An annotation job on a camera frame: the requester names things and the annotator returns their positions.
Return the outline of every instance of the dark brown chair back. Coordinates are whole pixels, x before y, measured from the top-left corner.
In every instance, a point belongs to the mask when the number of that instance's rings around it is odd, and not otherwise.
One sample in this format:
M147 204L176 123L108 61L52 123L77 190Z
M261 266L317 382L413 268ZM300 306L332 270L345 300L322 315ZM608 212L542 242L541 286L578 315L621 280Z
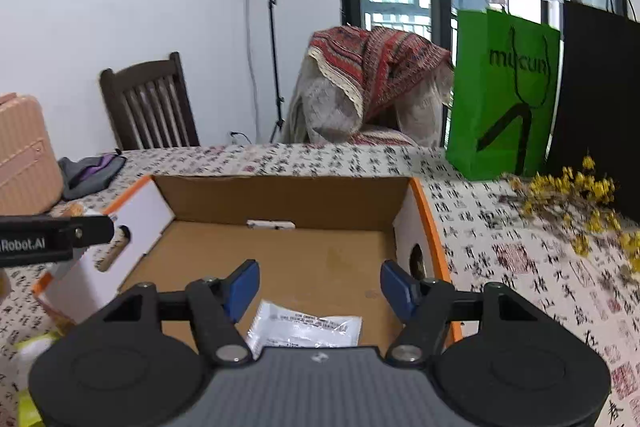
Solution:
M100 74L102 96L124 150L200 145L180 55Z

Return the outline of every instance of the white plastic packet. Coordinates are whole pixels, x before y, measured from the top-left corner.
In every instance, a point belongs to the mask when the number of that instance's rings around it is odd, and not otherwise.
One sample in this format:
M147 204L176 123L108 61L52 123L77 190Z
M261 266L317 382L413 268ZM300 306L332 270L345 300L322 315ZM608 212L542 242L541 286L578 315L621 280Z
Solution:
M260 301L246 343L254 359L264 346L351 347L361 327L362 317L313 317Z

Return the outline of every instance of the suitcase handle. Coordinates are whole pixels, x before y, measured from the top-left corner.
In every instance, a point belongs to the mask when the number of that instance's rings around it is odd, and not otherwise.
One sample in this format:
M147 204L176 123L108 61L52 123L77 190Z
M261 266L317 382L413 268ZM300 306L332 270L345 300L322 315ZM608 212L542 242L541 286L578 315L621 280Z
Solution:
M15 94L14 92L8 92L6 94L0 94L0 105L2 105L4 102L9 102L9 100L13 100L17 96L18 95Z

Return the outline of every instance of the tablecloth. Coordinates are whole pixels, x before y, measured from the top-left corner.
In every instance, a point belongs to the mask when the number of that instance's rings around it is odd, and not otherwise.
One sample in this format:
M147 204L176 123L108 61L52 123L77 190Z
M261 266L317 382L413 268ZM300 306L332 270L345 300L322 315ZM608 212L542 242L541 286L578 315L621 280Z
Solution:
M469 183L442 151L414 147L274 144L130 151L126 156L111 186L83 198L85 206L104 208L144 174L417 176L454 285L478 291L488 281L500 281L567 327L611 370L612 393L598 427L640 427L640 291L617 276L622 254L603 238L588 258L578 257L544 223L525 222L498 203L500 194L510 192L506 182ZM0 306L0 426L17 424L14 345L52 328L31 295L31 284L45 269L9 270L13 291ZM465 335L476 330L476 324L463 324Z

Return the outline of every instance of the black tripod stand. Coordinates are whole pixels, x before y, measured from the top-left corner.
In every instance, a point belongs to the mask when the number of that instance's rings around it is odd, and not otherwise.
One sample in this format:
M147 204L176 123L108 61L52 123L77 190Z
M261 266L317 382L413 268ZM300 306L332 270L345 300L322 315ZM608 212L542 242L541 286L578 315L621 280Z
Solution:
M273 61L273 82L276 89L276 109L278 112L278 119L276 120L275 125L273 126L273 131L271 131L271 137L269 142L273 142L273 139L276 136L276 131L281 132L282 126L284 125L284 120L282 119L282 102L284 102L284 98L280 95L280 81L278 79L278 56L276 55L276 33L275 27L273 23L273 7L276 5L276 0L269 0L269 27L271 31L271 59Z

